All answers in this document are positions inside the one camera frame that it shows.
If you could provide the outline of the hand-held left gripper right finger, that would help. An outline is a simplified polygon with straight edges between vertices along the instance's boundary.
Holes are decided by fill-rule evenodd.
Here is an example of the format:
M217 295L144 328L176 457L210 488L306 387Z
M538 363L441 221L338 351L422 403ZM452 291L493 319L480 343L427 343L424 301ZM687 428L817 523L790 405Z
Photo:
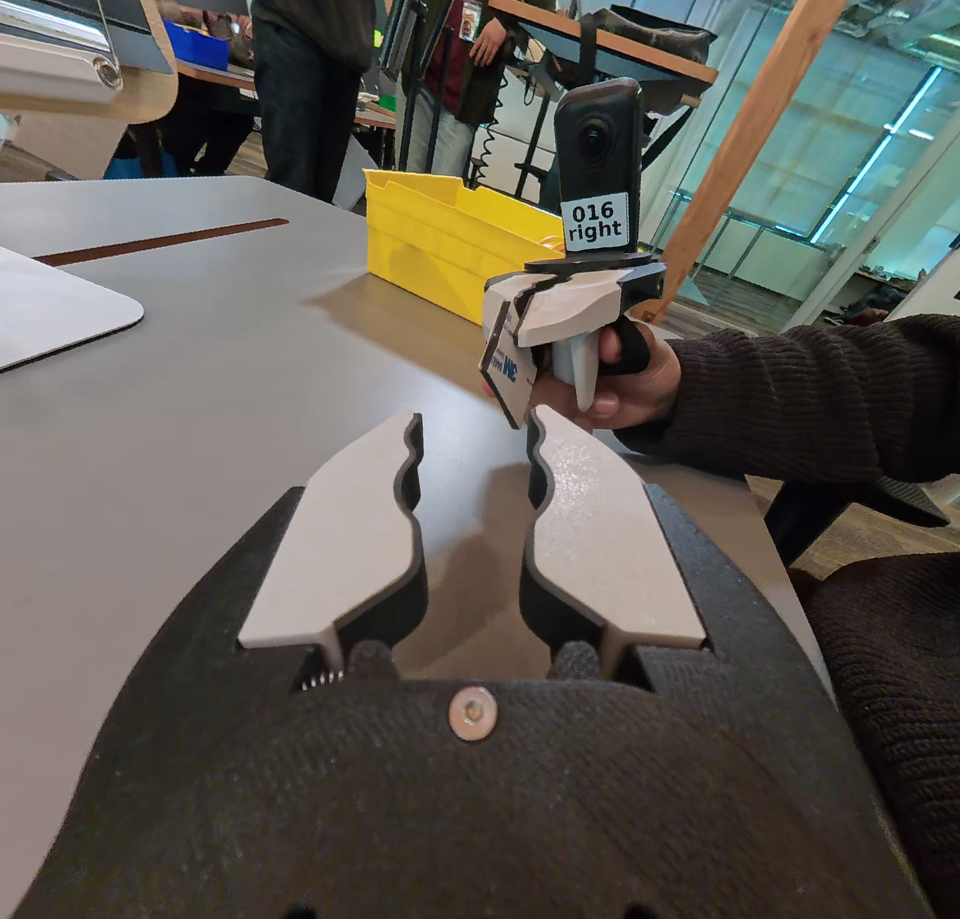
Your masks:
M548 406L528 438L535 514L519 608L551 657L586 644L614 678L635 647L702 650L707 631L643 478Z

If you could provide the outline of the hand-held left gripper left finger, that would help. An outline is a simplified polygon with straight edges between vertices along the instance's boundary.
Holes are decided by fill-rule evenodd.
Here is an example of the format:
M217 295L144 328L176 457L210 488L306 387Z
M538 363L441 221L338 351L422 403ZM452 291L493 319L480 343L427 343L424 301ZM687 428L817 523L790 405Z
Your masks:
M352 649L392 649L428 605L421 497L423 417L401 411L309 479L238 633L243 649L312 648L343 673Z

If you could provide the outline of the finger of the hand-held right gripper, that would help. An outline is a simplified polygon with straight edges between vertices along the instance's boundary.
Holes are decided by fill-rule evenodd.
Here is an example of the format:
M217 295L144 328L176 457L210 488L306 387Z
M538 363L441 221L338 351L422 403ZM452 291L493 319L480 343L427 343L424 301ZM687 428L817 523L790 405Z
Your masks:
M639 276L638 268L580 272L535 291L515 334L516 345L547 345L613 324L627 310L625 284Z
M491 336L504 303L511 303L529 289L556 279L553 273L508 273L492 277L486 282L482 302L482 329L485 338Z

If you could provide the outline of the white packet blue print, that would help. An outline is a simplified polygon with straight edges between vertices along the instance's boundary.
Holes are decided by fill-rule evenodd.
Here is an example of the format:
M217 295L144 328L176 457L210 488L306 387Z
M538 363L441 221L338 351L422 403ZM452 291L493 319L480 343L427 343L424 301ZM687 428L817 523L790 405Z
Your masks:
M518 344L521 313L515 301L504 301L485 333L486 345L479 371L510 427L523 428L537 375L544 364L545 346Z

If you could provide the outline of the person's right forearm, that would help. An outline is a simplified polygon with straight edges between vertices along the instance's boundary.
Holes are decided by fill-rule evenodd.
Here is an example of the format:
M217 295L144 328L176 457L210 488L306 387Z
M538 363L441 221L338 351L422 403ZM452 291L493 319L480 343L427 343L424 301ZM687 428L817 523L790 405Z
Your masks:
M678 340L666 418L626 448L699 468L808 483L933 482L959 469L959 320L921 314Z

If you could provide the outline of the person's right hand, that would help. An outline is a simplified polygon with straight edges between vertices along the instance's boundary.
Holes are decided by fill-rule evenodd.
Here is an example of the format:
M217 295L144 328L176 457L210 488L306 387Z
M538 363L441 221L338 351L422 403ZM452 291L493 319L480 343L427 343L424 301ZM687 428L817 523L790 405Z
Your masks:
M640 373L599 375L592 405L580 410L573 386L541 370L534 383L525 419L547 406L588 433L629 429L670 416L681 382L681 366L670 342L645 323L630 322L644 338L651 357Z

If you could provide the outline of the yellow storage bin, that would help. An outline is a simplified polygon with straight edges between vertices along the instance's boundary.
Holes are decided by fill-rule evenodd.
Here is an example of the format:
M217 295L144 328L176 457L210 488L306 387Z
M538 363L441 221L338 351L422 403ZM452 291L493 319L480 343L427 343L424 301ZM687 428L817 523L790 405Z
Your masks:
M367 270L480 325L486 283L557 260L562 219L457 177L367 169Z

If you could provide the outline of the wooden-edged standing desk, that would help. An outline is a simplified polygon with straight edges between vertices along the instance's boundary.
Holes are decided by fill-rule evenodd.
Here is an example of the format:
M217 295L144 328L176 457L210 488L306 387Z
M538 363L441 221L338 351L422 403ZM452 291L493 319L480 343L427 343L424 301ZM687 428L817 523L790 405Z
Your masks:
M524 160L516 164L519 178L514 194L522 198L527 180L534 178L540 185L537 205L552 213L560 210L558 163L553 160L546 168L535 164L549 104L559 103L566 92L592 88L601 81L635 80L643 96L639 168L644 171L684 130L703 94L718 78L718 70L709 61L699 64L604 30L587 30L580 18L549 13L519 0L491 0L491 4L543 47L537 62L526 60L512 67L525 73L528 85L542 94Z

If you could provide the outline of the black bag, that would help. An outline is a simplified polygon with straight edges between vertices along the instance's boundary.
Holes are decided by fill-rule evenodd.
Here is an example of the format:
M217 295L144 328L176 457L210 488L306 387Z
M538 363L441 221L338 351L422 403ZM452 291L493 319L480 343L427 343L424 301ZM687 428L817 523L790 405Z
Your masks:
M618 4L594 13L583 13L580 23L586 30L604 30L699 65L707 64L711 46L717 39L709 29Z

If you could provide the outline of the blue storage bin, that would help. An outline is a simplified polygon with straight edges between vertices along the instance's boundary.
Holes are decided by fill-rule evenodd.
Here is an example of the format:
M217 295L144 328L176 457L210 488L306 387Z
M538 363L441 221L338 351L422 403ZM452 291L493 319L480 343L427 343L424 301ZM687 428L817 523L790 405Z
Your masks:
M163 25L177 60L221 73L229 70L231 47L227 39L167 20Z

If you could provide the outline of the wooden post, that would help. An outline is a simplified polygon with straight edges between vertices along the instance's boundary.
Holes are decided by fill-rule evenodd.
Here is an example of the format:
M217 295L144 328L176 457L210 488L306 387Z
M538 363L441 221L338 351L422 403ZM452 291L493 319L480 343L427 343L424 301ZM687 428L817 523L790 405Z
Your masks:
M847 1L797 0L663 250L661 298L636 307L636 318L657 325L665 317Z

